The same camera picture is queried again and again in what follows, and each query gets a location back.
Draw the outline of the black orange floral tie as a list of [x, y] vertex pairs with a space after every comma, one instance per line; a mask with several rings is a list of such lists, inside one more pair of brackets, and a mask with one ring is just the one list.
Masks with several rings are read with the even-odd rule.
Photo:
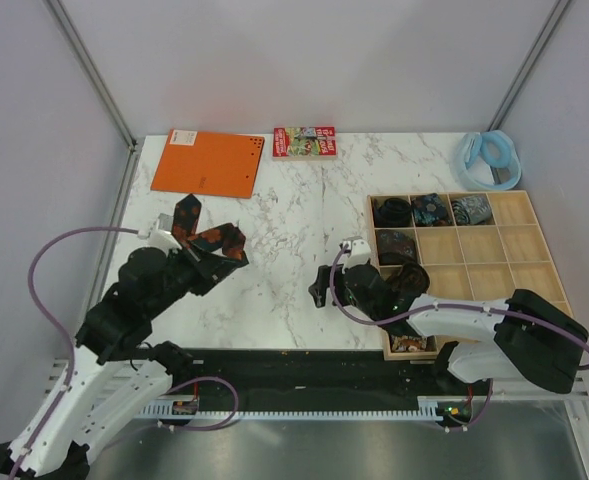
[[227, 259], [246, 265], [246, 237], [240, 228], [232, 223], [225, 223], [198, 232], [201, 210], [202, 204], [193, 194], [180, 200], [174, 207], [171, 226], [173, 238], [183, 247], [194, 246], [209, 253], [220, 250]]

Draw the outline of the brown tie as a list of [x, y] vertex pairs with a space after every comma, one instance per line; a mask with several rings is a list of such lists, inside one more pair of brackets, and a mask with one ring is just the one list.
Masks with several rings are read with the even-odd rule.
[[389, 289], [384, 294], [384, 302], [393, 304], [426, 293], [430, 287], [430, 277], [418, 263], [407, 262], [393, 271], [385, 283]]

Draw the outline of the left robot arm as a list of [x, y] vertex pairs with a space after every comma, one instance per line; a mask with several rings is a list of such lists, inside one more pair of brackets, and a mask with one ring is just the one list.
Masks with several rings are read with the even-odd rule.
[[204, 296], [247, 265], [245, 236], [232, 224], [198, 233], [154, 228], [131, 252], [118, 279], [64, 337], [69, 361], [30, 423], [0, 444], [9, 479], [84, 479], [114, 436], [146, 405], [185, 392], [206, 377], [192, 358], [165, 341], [144, 345], [152, 323], [186, 295]]

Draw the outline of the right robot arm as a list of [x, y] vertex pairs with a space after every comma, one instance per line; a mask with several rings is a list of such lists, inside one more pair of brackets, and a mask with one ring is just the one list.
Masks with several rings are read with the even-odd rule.
[[588, 330], [528, 289], [507, 298], [454, 300], [429, 294], [427, 271], [393, 254], [397, 272], [383, 277], [361, 237], [343, 240], [329, 265], [318, 268], [308, 292], [322, 308], [332, 302], [347, 318], [412, 338], [448, 337], [432, 368], [432, 381], [451, 394], [495, 378], [523, 378], [557, 394], [572, 391], [589, 370]]

